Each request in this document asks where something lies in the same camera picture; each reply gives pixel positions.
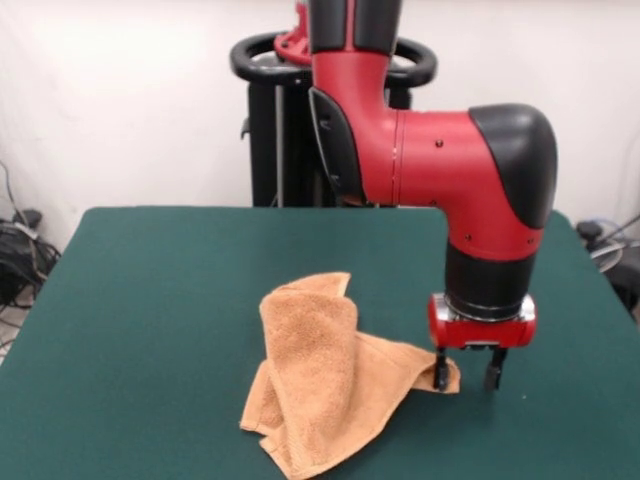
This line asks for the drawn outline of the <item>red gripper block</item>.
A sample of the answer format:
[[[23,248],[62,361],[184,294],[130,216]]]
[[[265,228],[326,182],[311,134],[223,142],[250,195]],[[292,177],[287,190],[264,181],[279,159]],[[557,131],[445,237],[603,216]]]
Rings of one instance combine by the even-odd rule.
[[[449,366],[446,348],[466,349],[475,346],[492,350],[484,377],[485,390],[498,390],[508,349],[529,345],[537,327],[537,308],[526,295],[519,313],[507,320],[485,321],[461,316],[451,309],[443,293],[433,294],[428,302],[430,339],[436,350],[433,388],[446,391]]]

